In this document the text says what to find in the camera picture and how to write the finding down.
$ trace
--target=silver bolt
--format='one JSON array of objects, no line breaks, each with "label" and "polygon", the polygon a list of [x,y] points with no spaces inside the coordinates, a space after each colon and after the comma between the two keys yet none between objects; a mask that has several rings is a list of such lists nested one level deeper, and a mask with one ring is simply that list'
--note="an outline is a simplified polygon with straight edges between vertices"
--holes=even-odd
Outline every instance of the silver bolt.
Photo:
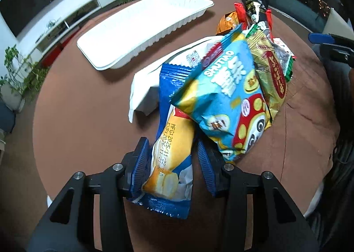
[{"label": "silver bolt", "polygon": [[74,178],[75,179],[81,179],[84,176],[84,174],[80,171],[80,172],[76,172],[74,174]]},{"label": "silver bolt", "polygon": [[115,171],[119,171],[123,168],[123,165],[121,165],[120,163],[116,163],[115,165],[113,165],[113,170]]},{"label": "silver bolt", "polygon": [[273,175],[272,172],[266,171],[266,172],[263,173],[263,176],[264,176],[266,179],[272,179],[274,175]]},{"label": "silver bolt", "polygon": [[231,171],[231,170],[234,170],[234,166],[231,163],[226,163],[224,165],[224,169],[227,171]]}]

